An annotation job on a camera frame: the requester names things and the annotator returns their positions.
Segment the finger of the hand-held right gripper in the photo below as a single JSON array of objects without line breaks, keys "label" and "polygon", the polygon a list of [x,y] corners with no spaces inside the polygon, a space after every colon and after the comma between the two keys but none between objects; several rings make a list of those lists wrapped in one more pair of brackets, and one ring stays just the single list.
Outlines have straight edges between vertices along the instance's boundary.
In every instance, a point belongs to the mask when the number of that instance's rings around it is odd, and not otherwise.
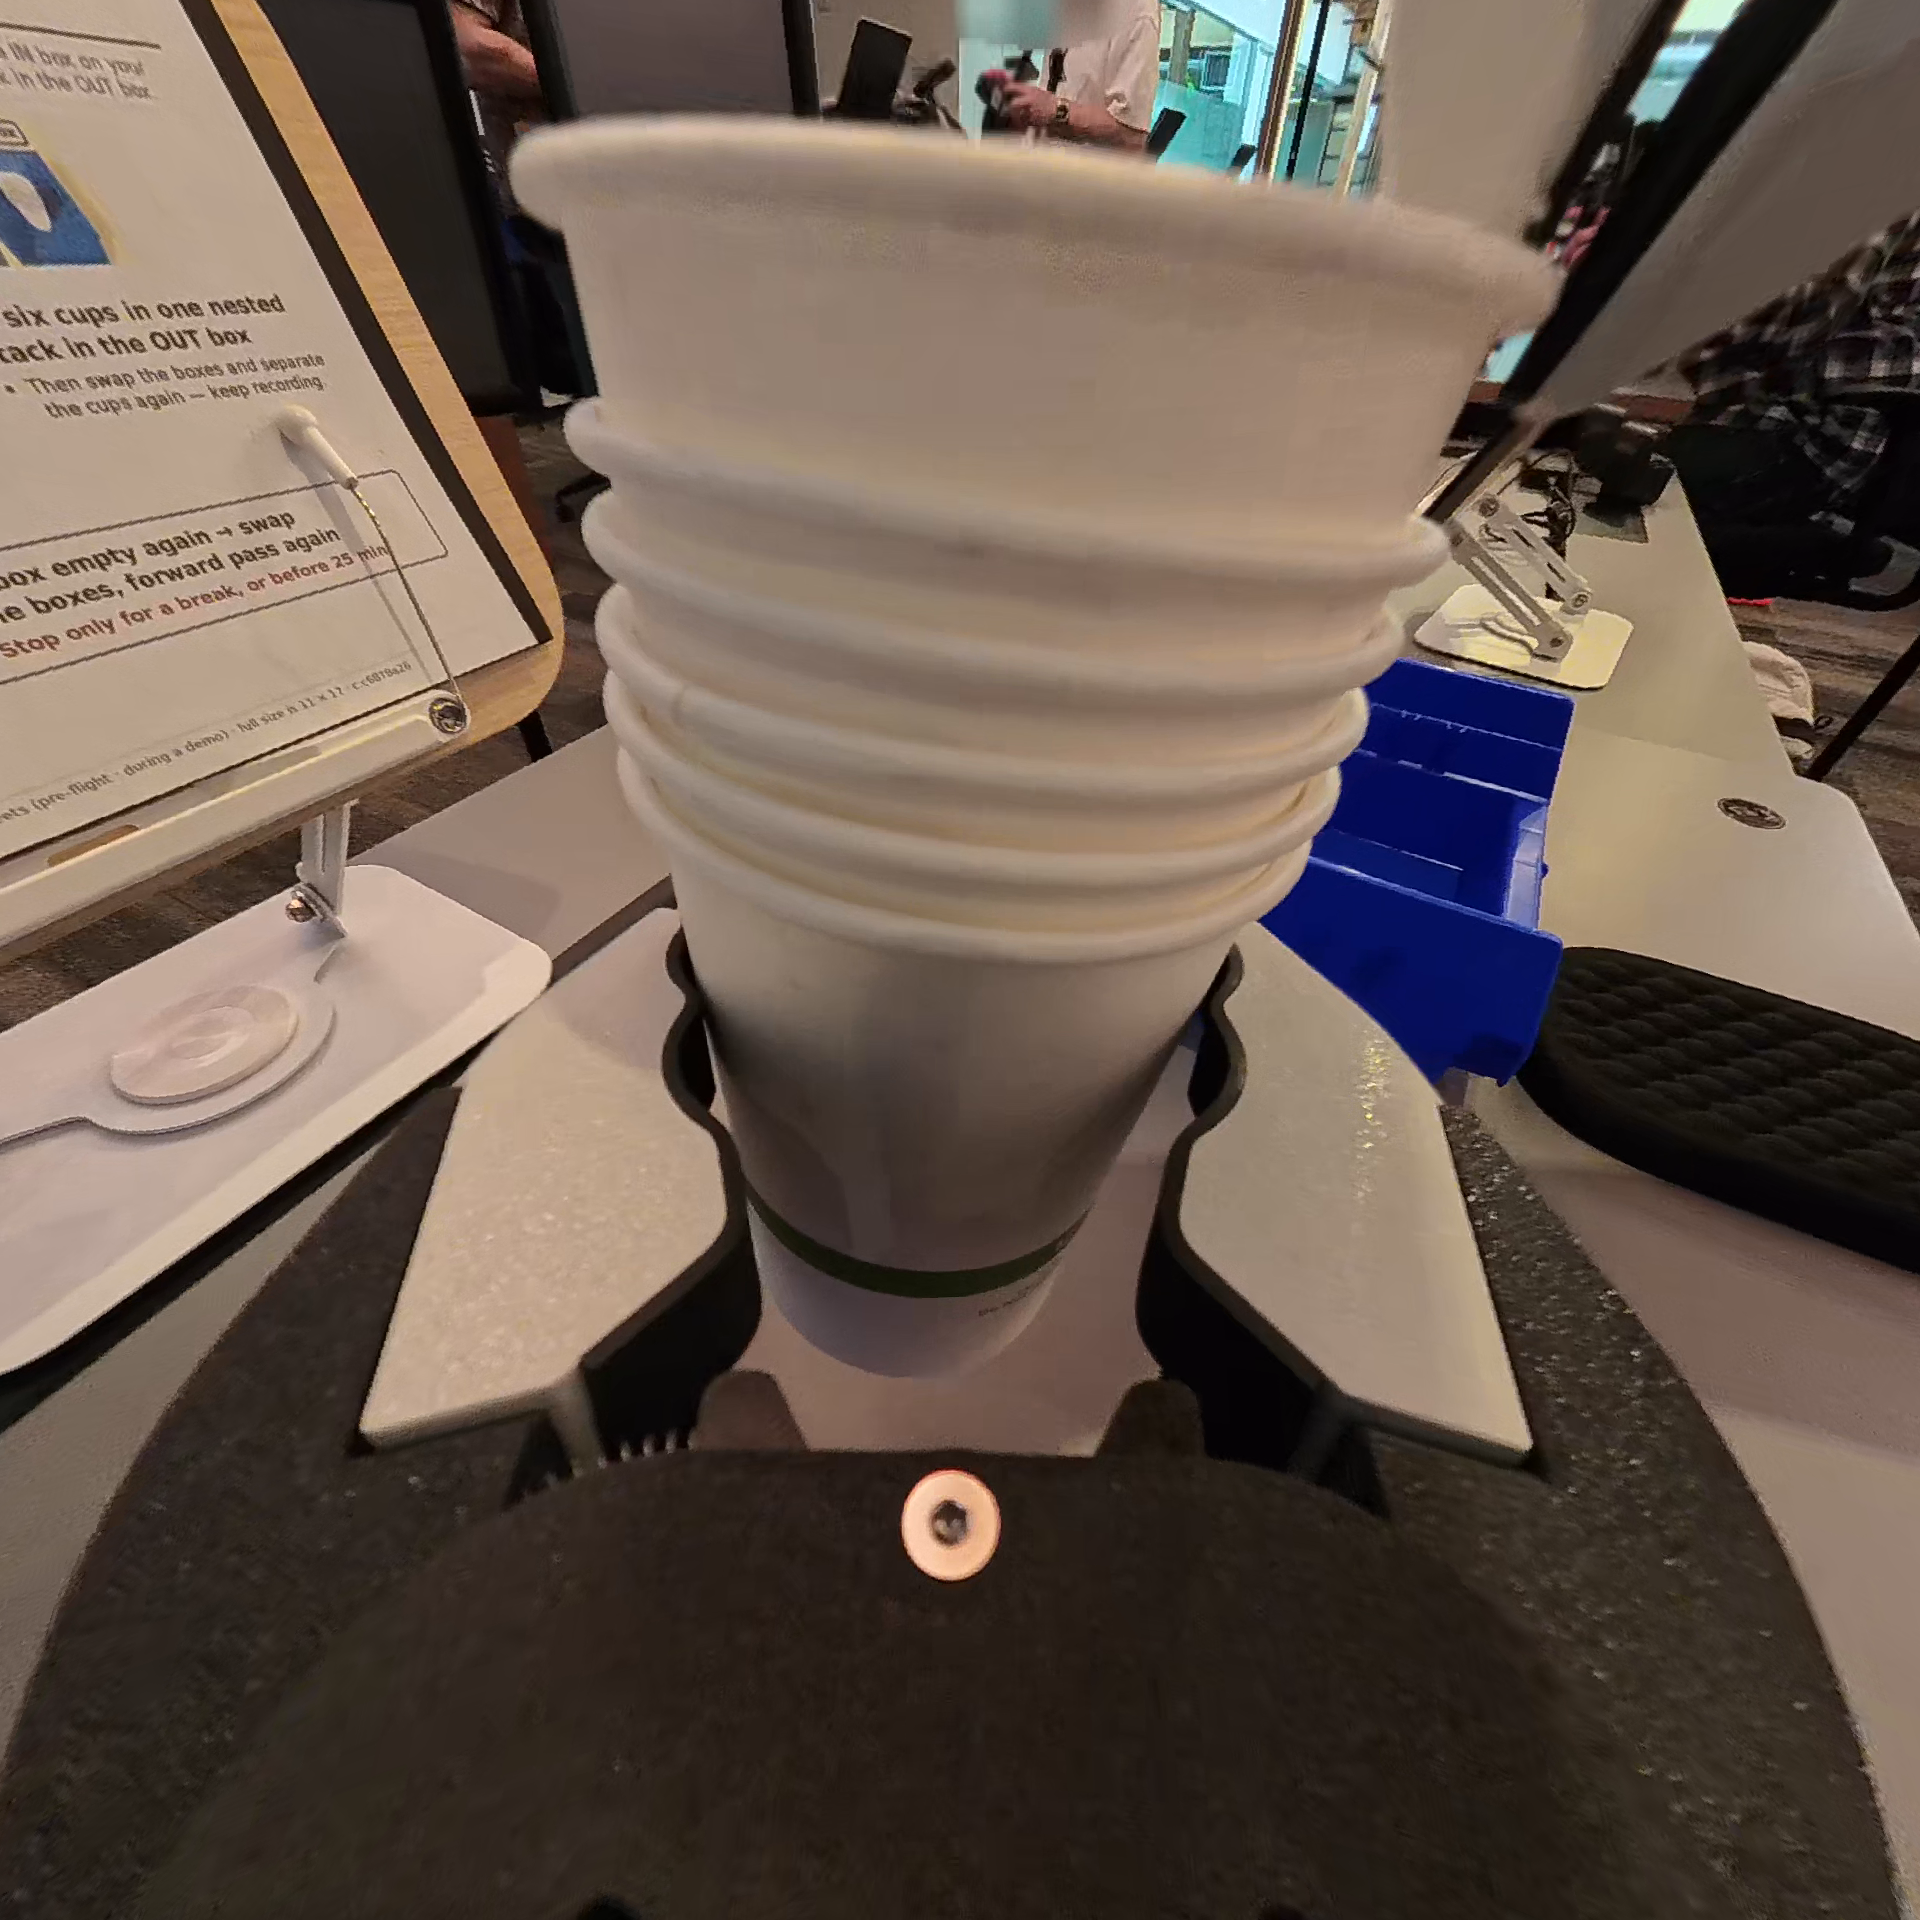
[{"label": "finger of the hand-held right gripper", "polygon": [[1552,196],[1662,50],[1678,1],[1386,5],[1379,224],[1537,247]]},{"label": "finger of the hand-held right gripper", "polygon": [[1747,5],[1509,376],[1530,422],[1609,400],[1918,202],[1918,5]]}]

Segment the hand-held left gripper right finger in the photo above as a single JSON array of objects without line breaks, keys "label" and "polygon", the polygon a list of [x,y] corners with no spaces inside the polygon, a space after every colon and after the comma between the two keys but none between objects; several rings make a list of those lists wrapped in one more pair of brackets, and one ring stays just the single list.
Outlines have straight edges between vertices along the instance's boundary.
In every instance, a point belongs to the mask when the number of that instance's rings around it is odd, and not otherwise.
[{"label": "hand-held left gripper right finger", "polygon": [[1443,1101],[1265,926],[1201,1002],[1188,1122],[1141,1263],[1141,1338],[1206,1452],[1348,1471],[1374,1436],[1533,1452]]}]

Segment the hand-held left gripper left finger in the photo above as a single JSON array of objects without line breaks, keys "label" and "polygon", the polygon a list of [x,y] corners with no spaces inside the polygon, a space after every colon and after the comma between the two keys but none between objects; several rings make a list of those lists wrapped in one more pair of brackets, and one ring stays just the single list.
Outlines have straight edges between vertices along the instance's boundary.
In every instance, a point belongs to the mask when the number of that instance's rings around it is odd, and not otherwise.
[{"label": "hand-held left gripper left finger", "polygon": [[690,1433],[758,1329],[681,926],[632,926],[459,1086],[361,1413],[372,1449],[537,1416],[589,1468]]}]

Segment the blue plastic bin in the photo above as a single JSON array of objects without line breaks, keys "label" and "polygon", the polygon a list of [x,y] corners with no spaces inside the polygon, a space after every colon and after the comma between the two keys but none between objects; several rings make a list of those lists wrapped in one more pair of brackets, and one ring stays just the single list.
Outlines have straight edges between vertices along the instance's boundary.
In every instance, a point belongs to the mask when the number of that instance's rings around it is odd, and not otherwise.
[{"label": "blue plastic bin", "polygon": [[1562,966],[1541,913],[1576,701],[1408,657],[1364,696],[1331,820],[1261,922],[1429,1080],[1461,1071],[1504,1086],[1533,1049]]}]

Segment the stack of nested white cups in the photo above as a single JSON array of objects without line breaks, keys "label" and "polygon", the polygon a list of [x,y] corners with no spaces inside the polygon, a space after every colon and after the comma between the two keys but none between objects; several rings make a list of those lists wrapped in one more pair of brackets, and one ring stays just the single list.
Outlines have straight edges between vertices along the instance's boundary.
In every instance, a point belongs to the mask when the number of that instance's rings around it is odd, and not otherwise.
[{"label": "stack of nested white cups", "polygon": [[614,767],[662,841],[771,1292],[876,1373],[1035,1316],[1444,552],[1196,565],[568,417]]}]

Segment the black textured pad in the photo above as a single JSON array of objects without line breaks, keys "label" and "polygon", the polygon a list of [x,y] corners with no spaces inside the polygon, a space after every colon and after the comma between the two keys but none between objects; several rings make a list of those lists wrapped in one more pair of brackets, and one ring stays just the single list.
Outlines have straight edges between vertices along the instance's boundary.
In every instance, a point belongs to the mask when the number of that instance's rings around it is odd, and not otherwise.
[{"label": "black textured pad", "polygon": [[1918,1272],[1918,1042],[1650,956],[1564,951],[1517,1073],[1565,1133]]}]

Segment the pale cloth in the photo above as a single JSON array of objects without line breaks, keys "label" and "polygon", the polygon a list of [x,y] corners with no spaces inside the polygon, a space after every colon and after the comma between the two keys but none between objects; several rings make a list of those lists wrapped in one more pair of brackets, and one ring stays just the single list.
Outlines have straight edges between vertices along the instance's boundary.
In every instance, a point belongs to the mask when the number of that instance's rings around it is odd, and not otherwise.
[{"label": "pale cloth", "polygon": [[1747,664],[1768,717],[1789,756],[1808,756],[1818,742],[1818,698],[1810,671],[1788,650],[1762,640],[1742,640]]}]

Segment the wooden instruction board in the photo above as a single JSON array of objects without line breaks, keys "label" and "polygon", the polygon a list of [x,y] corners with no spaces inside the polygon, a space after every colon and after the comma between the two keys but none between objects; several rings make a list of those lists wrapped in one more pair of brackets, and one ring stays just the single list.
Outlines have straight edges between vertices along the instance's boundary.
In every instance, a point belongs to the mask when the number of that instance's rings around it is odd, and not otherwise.
[{"label": "wooden instruction board", "polygon": [[515,729],[560,594],[261,5],[4,5],[4,959]]}]

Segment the black framed panel on stand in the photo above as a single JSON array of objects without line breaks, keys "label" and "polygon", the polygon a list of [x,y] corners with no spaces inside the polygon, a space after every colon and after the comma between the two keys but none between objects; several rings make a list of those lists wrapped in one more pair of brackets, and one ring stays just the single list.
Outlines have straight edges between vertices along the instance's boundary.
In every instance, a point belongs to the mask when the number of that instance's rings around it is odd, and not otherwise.
[{"label": "black framed panel on stand", "polygon": [[537,402],[537,362],[443,1],[266,1],[406,293],[476,416]]}]

